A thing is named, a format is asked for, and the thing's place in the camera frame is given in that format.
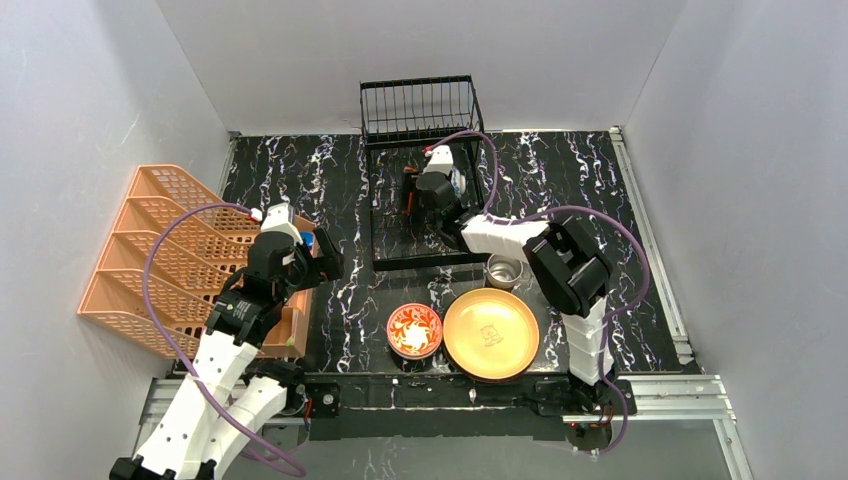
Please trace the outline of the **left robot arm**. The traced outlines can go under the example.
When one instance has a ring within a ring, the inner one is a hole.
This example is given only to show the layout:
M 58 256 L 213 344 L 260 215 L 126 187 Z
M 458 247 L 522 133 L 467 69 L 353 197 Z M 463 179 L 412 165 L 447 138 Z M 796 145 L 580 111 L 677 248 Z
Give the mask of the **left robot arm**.
M 282 361 L 252 373 L 231 405 L 237 381 L 281 321 L 297 292 L 338 280 L 344 257 L 323 228 L 314 231 L 314 256 L 301 234 L 262 228 L 246 266 L 223 284 L 193 357 L 181 354 L 188 373 L 155 431 L 131 457 L 118 458 L 112 479 L 220 479 L 249 442 L 270 444 L 258 433 L 287 402 L 297 368 Z

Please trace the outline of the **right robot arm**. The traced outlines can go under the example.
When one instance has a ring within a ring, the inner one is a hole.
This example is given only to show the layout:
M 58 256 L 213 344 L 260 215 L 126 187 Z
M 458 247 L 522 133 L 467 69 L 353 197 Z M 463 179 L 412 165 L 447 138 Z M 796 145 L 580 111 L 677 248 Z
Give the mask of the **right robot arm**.
M 508 219 L 465 206 L 440 171 L 408 169 L 403 211 L 424 219 L 449 248 L 500 255 L 530 267 L 548 303 L 563 323 L 581 329 L 569 343 L 569 373 L 596 385 L 612 371 L 604 315 L 613 266 L 578 219 L 582 208 L 565 206 L 525 219 Z

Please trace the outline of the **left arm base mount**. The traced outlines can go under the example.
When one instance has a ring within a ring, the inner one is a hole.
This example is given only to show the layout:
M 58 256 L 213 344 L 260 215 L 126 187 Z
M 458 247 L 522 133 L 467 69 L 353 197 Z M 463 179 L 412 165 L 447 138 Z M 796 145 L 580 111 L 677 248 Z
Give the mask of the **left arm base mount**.
M 250 400 L 265 401 L 271 408 L 271 417 L 296 417 L 307 421 L 313 418 L 335 418 L 341 405 L 341 385 L 306 374 L 294 362 L 281 359 L 264 359 L 248 367 L 241 375 L 245 392 Z

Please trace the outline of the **black wire dish rack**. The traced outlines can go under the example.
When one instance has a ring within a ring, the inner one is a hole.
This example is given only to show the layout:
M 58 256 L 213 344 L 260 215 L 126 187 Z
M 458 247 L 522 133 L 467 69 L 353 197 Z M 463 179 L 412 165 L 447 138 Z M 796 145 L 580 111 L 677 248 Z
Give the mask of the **black wire dish rack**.
M 484 122 L 470 75 L 360 84 L 377 271 L 479 263 L 460 224 L 484 206 Z

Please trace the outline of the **blue floral bowl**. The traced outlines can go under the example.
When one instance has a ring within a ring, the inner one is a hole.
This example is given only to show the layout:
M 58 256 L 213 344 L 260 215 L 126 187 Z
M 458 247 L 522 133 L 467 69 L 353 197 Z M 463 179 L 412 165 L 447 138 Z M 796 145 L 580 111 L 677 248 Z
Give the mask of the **blue floral bowl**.
M 457 168 L 453 167 L 449 178 L 455 195 L 461 199 L 467 189 L 467 180 L 465 175 Z

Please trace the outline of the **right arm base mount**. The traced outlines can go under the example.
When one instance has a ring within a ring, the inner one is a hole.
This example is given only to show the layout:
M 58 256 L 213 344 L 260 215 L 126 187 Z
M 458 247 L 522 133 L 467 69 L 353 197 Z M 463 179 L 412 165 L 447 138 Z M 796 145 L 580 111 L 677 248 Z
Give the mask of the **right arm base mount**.
M 572 449 L 592 455 L 610 450 L 619 442 L 613 421 L 627 422 L 638 412 L 631 383 L 610 374 L 589 385 L 572 374 L 541 380 L 512 404 L 529 408 L 541 417 L 565 420 L 566 440 Z

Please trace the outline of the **orange glossy bowl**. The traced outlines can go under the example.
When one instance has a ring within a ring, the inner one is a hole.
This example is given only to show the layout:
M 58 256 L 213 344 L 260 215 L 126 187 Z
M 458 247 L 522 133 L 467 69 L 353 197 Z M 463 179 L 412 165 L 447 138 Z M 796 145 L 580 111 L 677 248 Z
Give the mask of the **orange glossy bowl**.
M 406 215 L 411 215 L 415 211 L 416 207 L 416 193 L 415 191 L 411 191 L 407 196 L 406 208 L 404 213 Z

